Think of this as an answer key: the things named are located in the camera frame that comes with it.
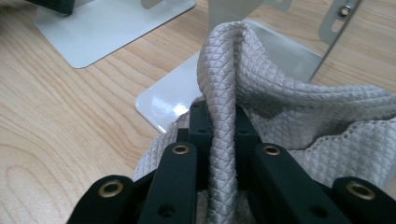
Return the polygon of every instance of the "cloth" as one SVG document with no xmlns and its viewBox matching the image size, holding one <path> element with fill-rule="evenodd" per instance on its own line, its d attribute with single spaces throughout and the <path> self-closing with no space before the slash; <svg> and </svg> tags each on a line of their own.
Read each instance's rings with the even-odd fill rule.
<svg viewBox="0 0 396 224">
<path fill-rule="evenodd" d="M 250 223 L 238 192 L 233 148 L 235 104 L 263 142 L 286 148 L 315 180 L 356 176 L 384 188 L 396 170 L 396 96 L 376 86 L 316 86 L 276 67 L 255 33 L 242 22 L 223 23 L 206 40 L 198 84 L 212 119 L 209 190 L 199 195 L 198 222 Z M 158 166 L 163 149 L 188 127 L 189 114 L 157 137 L 134 180 Z"/>
</svg>

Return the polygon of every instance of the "gray cloth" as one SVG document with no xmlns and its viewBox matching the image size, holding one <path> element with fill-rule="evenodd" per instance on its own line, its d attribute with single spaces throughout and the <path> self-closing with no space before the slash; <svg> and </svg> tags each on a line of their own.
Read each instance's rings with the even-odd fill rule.
<svg viewBox="0 0 396 224">
<path fill-rule="evenodd" d="M 213 121 L 209 190 L 200 194 L 198 221 L 252 221 L 238 192 L 233 148 L 235 104 L 247 112 L 263 142 L 281 145 L 315 180 L 356 176 L 384 188 L 396 170 L 396 96 L 375 86 L 325 87 L 286 77 L 259 38 L 241 22 L 223 23 L 206 40 L 198 84 Z M 157 137 L 134 180 L 158 166 L 189 114 Z"/>
</svg>

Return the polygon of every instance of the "white textured towel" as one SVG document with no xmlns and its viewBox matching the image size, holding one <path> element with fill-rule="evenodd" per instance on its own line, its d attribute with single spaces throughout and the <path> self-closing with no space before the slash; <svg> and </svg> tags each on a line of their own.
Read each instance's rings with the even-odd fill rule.
<svg viewBox="0 0 396 224">
<path fill-rule="evenodd" d="M 375 86 L 315 86 L 286 77 L 244 23 L 223 23 L 213 30 L 201 50 L 198 84 L 214 128 L 209 190 L 199 195 L 200 222 L 252 220 L 236 188 L 235 104 L 245 109 L 263 142 L 288 149 L 325 185 L 352 175 L 384 188 L 394 176 L 396 96 Z M 157 168 L 163 149 L 175 142 L 178 128 L 188 127 L 188 120 L 189 114 L 181 116 L 154 139 L 134 180 Z"/>
</svg>

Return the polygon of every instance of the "metal stand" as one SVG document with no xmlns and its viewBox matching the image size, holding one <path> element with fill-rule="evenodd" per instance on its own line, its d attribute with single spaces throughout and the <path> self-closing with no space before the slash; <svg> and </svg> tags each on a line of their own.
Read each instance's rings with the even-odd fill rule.
<svg viewBox="0 0 396 224">
<path fill-rule="evenodd" d="M 70 16 L 40 7 L 35 25 L 71 66 L 82 68 L 194 5 L 194 0 L 77 0 Z"/>
<path fill-rule="evenodd" d="M 272 10 L 276 13 L 288 13 L 288 10 L 294 10 L 294 13 L 296 13 L 296 9 L 292 7 L 292 2 L 298 1 L 209 0 L 208 30 L 210 32 L 217 25 L 226 21 L 244 20 L 261 4 L 265 4 L 266 7 L 272 7 Z M 360 1 L 332 1 L 327 12 L 323 15 L 320 26 L 314 26 L 313 29 L 318 29 L 318 41 L 322 41 L 324 46 L 328 46 L 324 52 L 315 52 L 313 49 L 309 49 L 254 20 L 244 21 L 250 25 L 261 39 L 269 58 L 285 74 L 302 82 L 309 82 L 326 59 L 340 34 L 344 31 Z M 334 30 L 334 25 L 338 22 L 340 27 Z M 136 99 L 136 109 L 162 133 L 165 133 L 169 124 L 178 118 L 179 114 L 174 112 L 179 111 L 177 110 L 178 107 L 188 108 L 192 100 L 201 95 L 196 83 L 197 60 L 198 54 L 196 53 L 147 91 L 142 92 Z M 170 91 L 169 87 L 173 87 L 178 80 L 190 80 L 188 83 L 183 82 L 183 85 L 177 88 L 178 92 L 183 92 L 182 97 L 179 96 L 180 94 L 168 94 Z M 164 107 L 167 110 L 158 115 L 156 112 L 158 108 Z"/>
</svg>

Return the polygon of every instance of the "black plastic part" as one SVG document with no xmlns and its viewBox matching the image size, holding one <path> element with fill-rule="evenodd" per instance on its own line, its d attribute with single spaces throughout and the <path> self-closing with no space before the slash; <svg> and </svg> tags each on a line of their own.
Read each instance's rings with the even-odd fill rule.
<svg viewBox="0 0 396 224">
<path fill-rule="evenodd" d="M 249 203 L 258 223 L 350 223 L 285 148 L 258 144 L 251 161 L 257 179 L 250 197 L 260 204 Z"/>
<path fill-rule="evenodd" d="M 194 223 L 196 172 L 197 150 L 194 145 L 176 142 L 167 146 L 138 223 Z"/>
<path fill-rule="evenodd" d="M 120 184 L 108 184 L 119 181 Z M 121 188 L 121 191 L 111 197 L 109 192 Z M 96 181 L 82 196 L 76 205 L 68 222 L 71 223 L 125 223 L 128 213 L 134 210 L 134 186 L 131 178 L 120 175 L 106 176 Z"/>
<path fill-rule="evenodd" d="M 196 102 L 190 107 L 189 142 L 198 150 L 197 188 L 207 189 L 212 127 L 206 101 Z"/>
<path fill-rule="evenodd" d="M 245 111 L 240 106 L 236 107 L 234 142 L 238 188 L 248 189 L 250 155 L 261 140 Z"/>
<path fill-rule="evenodd" d="M 338 178 L 332 198 L 354 223 L 396 223 L 396 202 L 384 191 L 357 177 Z"/>
<path fill-rule="evenodd" d="M 41 7 L 46 7 L 54 11 L 71 15 L 76 0 L 26 0 Z"/>
</svg>

